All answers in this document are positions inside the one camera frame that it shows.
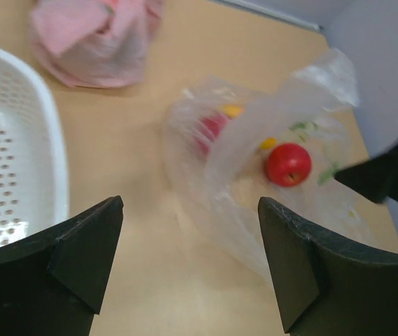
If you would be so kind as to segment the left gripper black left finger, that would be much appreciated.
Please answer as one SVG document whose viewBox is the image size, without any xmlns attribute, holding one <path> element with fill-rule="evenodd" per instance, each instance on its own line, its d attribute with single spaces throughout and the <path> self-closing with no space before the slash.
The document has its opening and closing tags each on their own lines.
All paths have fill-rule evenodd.
<svg viewBox="0 0 398 336">
<path fill-rule="evenodd" d="M 89 335 L 123 222 L 121 197 L 0 248 L 0 335 Z"/>
</svg>

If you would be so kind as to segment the red fruit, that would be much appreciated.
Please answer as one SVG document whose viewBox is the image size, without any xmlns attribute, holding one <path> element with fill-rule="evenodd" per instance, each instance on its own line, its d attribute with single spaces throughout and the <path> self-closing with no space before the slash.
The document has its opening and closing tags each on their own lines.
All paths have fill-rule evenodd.
<svg viewBox="0 0 398 336">
<path fill-rule="evenodd" d="M 291 188 L 304 182 L 312 171 L 308 151 L 296 143 L 275 147 L 264 164 L 266 178 L 277 186 Z"/>
</svg>

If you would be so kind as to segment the clear plastic fruit bag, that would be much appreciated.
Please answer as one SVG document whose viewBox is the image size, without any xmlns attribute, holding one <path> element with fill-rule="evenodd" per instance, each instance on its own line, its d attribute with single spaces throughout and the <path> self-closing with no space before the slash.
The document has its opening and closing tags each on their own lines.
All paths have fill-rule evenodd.
<svg viewBox="0 0 398 336">
<path fill-rule="evenodd" d="M 171 107 L 164 131 L 167 174 L 185 212 L 213 244 L 269 279 L 257 204 L 272 197 L 300 216 L 372 247 L 379 231 L 364 220 L 370 206 L 334 180 L 340 168 L 366 159 L 352 108 L 359 103 L 355 68 L 340 50 L 326 51 L 294 71 L 273 93 L 257 92 L 211 77 L 185 89 Z M 202 117 L 230 121 L 203 155 L 193 133 Z M 310 176 L 292 188 L 264 175 L 274 138 L 305 148 Z"/>
</svg>

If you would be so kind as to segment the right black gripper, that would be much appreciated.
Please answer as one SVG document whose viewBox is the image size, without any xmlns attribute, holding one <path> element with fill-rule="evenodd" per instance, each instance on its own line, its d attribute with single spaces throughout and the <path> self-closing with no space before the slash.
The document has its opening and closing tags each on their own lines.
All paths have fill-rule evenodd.
<svg viewBox="0 0 398 336">
<path fill-rule="evenodd" d="M 398 203 L 398 142 L 376 157 L 339 169 L 335 180 L 375 204 Z"/>
</svg>

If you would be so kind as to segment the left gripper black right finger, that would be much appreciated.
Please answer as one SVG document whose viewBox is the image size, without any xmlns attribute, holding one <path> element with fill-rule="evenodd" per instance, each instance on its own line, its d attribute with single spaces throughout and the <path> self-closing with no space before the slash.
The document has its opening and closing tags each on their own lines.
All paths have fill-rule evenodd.
<svg viewBox="0 0 398 336">
<path fill-rule="evenodd" d="M 269 197 L 263 245 L 288 335 L 398 335 L 398 254 L 348 239 Z"/>
</svg>

